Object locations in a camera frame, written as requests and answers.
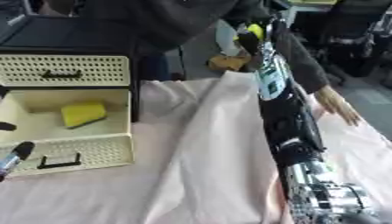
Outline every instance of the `drawer handle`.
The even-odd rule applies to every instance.
[[[79,79],[81,78],[81,70],[76,71],[76,73],[64,74],[64,73],[52,73],[51,70],[47,70],[42,78],[44,79]]]
[[[69,163],[47,164],[46,160],[47,160],[47,156],[43,156],[41,159],[41,164],[37,166],[37,169],[42,170],[42,169],[52,169],[52,168],[65,167],[65,166],[81,165],[81,154],[77,152],[75,161]]]
[[[0,130],[13,131],[16,129],[17,129],[17,126],[15,124],[8,123],[8,122],[0,122]]]

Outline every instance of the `silver metal part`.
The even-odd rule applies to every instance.
[[[0,161],[0,176],[6,176],[20,163],[20,157],[15,153],[10,153],[5,159]]]
[[[298,223],[341,223],[346,214],[372,214],[370,199],[356,185],[338,185],[324,162],[294,164],[286,170],[291,215]]]

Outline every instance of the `beige storage box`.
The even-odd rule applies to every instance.
[[[36,144],[11,176],[133,163],[126,57],[0,55],[0,77],[17,88],[0,101],[0,122],[17,126],[0,130],[0,158],[23,141]],[[106,118],[68,129],[61,108],[83,102],[102,103]]]

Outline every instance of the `person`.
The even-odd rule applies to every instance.
[[[65,2],[73,1],[45,0],[45,3],[68,14],[71,9]],[[163,58],[164,52],[183,45],[220,18],[236,29],[250,19],[270,16],[260,0],[94,0],[86,1],[84,8],[80,13],[83,17],[109,18],[134,28],[129,31],[137,33],[140,39],[139,53],[144,56],[140,64],[144,65],[142,70],[148,71],[142,71],[144,75],[162,71],[161,68],[153,71],[151,68],[162,66],[145,61],[159,61],[157,57]],[[360,116],[355,109],[332,89],[324,69],[285,27],[276,39],[276,50],[287,59],[295,80],[308,94],[314,94],[325,110],[339,114],[350,125],[358,124]]]

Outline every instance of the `yellow object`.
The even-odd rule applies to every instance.
[[[258,24],[252,24],[248,26],[247,30],[249,32],[253,32],[258,39],[262,39],[264,37],[263,28]],[[238,36],[234,36],[233,40],[238,40]]]
[[[64,124],[69,129],[96,122],[106,117],[106,109],[101,102],[75,103],[61,109]]]

